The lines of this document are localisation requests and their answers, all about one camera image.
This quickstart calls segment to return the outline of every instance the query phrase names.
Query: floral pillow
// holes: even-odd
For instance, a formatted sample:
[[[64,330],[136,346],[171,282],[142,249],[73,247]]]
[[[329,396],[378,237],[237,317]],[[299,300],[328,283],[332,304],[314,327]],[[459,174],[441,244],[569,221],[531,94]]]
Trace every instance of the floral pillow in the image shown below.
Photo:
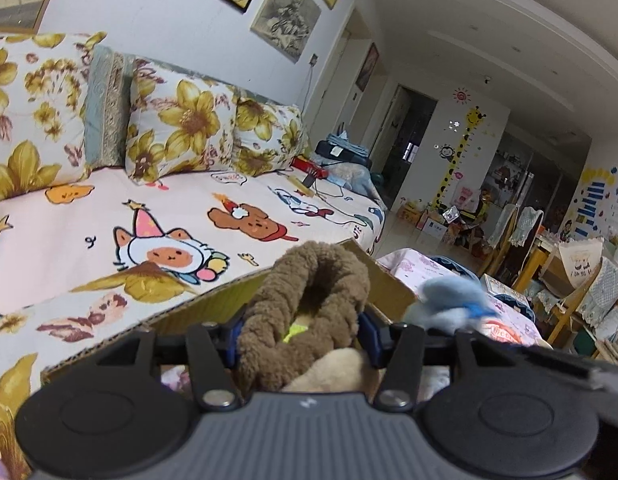
[[[210,78],[137,58],[131,82],[127,174],[137,184],[231,163],[233,90]]]
[[[231,153],[231,164],[237,171],[257,176],[285,170],[304,145],[297,107],[239,99]]]
[[[82,108],[93,36],[0,36],[0,200],[86,176]]]

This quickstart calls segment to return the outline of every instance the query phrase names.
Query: ceiling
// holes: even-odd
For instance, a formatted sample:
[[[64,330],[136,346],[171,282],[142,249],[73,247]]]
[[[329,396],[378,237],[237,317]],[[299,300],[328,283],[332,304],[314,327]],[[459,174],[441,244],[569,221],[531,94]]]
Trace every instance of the ceiling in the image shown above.
[[[618,0],[375,1],[393,65],[489,96],[511,109],[511,123],[578,163],[588,137],[618,136],[618,59],[609,52],[618,56],[618,8],[603,9]]]

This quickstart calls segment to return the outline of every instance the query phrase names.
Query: blue plush toy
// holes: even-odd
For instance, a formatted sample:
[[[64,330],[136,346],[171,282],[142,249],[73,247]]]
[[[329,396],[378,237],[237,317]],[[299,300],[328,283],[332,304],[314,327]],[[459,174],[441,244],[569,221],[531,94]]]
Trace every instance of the blue plush toy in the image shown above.
[[[496,316],[479,282],[461,276],[433,278],[422,285],[418,299],[403,316],[405,323],[449,335],[456,330],[478,330],[483,317]]]

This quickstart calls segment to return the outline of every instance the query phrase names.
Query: pink tablecloth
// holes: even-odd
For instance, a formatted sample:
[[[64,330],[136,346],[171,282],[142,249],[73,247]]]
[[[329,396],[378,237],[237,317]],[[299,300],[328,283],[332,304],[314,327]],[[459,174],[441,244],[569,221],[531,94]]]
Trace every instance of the pink tablecloth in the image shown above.
[[[453,274],[451,270],[436,264],[424,254],[413,249],[393,251],[378,259],[378,263],[391,272],[396,278],[409,286],[416,294],[420,286],[431,278]],[[516,312],[502,301],[489,296],[498,317],[487,317],[482,326],[484,335],[496,341],[530,346],[542,344],[542,337],[530,319]]]

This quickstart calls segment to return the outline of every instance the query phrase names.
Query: tile floor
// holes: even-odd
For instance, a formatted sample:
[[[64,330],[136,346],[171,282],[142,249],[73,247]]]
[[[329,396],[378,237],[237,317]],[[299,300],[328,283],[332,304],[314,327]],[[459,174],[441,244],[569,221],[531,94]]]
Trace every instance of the tile floor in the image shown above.
[[[389,212],[385,231],[375,246],[373,257],[380,258],[405,247],[426,256],[447,256],[473,272],[477,272],[482,265],[482,261],[472,256],[467,249],[443,244],[433,236],[417,230],[413,224],[400,220],[395,213]]]

